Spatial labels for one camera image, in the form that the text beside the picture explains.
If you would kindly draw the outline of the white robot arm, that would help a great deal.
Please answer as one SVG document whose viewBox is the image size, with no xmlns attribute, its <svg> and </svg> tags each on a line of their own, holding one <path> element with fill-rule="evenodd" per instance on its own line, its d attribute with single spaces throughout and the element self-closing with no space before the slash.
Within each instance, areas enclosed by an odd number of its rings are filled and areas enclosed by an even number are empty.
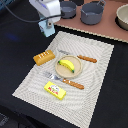
<svg viewBox="0 0 128 128">
<path fill-rule="evenodd" d="M 61 18 L 59 0 L 29 0 L 30 4 L 52 23 L 58 22 Z"/>
</svg>

